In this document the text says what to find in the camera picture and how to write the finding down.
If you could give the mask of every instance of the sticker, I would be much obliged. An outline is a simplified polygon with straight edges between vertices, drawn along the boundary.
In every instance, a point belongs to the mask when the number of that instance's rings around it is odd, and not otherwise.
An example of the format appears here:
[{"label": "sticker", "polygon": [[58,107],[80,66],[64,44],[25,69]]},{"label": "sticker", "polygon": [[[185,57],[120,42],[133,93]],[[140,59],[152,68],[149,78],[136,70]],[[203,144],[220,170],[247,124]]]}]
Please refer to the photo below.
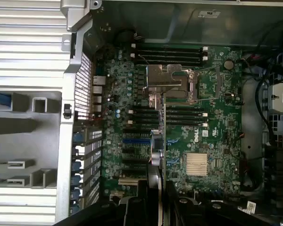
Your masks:
[{"label": "sticker", "polygon": [[221,12],[214,11],[200,11],[198,17],[201,18],[217,18]]},{"label": "sticker", "polygon": [[254,202],[248,201],[246,209],[249,210],[252,214],[254,214],[256,210],[256,204]]},{"label": "sticker", "polygon": [[208,137],[208,130],[203,130],[202,131],[202,136],[203,137]]}]

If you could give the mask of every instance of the heatsink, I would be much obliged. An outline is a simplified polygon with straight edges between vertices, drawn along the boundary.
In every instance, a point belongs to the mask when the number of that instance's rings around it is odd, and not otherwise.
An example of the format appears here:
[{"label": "heatsink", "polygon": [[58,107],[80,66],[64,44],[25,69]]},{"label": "heatsink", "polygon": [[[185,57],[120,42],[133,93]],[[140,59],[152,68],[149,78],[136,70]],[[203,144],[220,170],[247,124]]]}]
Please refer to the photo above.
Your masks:
[{"label": "heatsink", "polygon": [[188,176],[207,176],[208,175],[208,154],[207,153],[188,153],[186,174]]}]

